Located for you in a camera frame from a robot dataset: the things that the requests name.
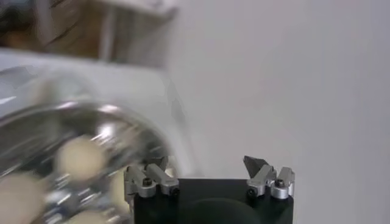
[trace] silver clamp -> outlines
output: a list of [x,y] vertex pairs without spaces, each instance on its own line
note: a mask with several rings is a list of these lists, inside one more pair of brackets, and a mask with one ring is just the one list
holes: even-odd
[[125,195],[140,195],[143,198],[150,198],[156,194],[156,182],[154,182],[136,166],[129,166],[124,172]]
[[276,178],[276,171],[270,165],[263,165],[260,171],[247,180],[249,187],[247,195],[251,198],[262,196],[266,193],[266,186],[270,186],[272,180]]
[[271,196],[277,199],[287,199],[294,196],[295,173],[289,167],[283,167],[278,178],[271,184]]
[[163,194],[173,197],[177,197],[180,194],[179,180],[168,176],[156,164],[147,165],[146,175],[161,186]]

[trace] transparent bowl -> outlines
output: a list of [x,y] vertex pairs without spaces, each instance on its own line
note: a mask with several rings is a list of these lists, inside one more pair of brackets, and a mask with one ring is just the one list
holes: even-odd
[[[96,179],[72,184],[66,173],[56,171],[55,155],[64,142],[78,136],[90,136],[99,143],[108,165]],[[110,176],[129,164],[143,166],[168,155],[169,145],[150,122],[108,103],[40,105],[0,119],[1,176],[33,172],[47,179],[42,223],[62,223],[84,209],[104,211],[110,220],[122,223],[128,214],[111,204]]]

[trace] white backdrop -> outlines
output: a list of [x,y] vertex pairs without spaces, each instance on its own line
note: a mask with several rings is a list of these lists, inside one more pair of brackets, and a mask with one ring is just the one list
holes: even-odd
[[208,177],[296,172],[295,223],[390,222],[390,2],[182,0],[168,72]]

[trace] black screw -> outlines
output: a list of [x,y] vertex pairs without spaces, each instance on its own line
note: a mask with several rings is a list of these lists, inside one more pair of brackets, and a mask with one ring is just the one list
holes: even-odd
[[257,193],[254,189],[249,189],[247,192],[246,192],[246,195],[249,197],[249,198],[256,198],[257,197]]
[[276,179],[275,180],[275,187],[284,187],[285,186],[285,182],[281,179]]
[[142,181],[142,186],[149,187],[150,185],[152,185],[152,183],[153,183],[152,179],[147,177],[147,178],[144,178],[144,180]]
[[171,197],[178,198],[180,195],[180,190],[178,188],[171,189]]

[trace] white ball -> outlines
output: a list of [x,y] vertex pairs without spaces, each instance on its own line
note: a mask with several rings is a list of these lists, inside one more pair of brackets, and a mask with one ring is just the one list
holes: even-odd
[[123,213],[129,213],[129,204],[124,198],[124,171],[123,168],[117,171],[111,179],[110,183],[110,197],[112,203]]
[[106,218],[100,212],[84,211],[78,213],[67,224],[106,224]]
[[73,181],[86,181],[99,175],[107,163],[104,150],[87,137],[68,141],[57,154],[57,169]]
[[0,179],[0,223],[30,224],[44,210],[44,190],[25,173]]

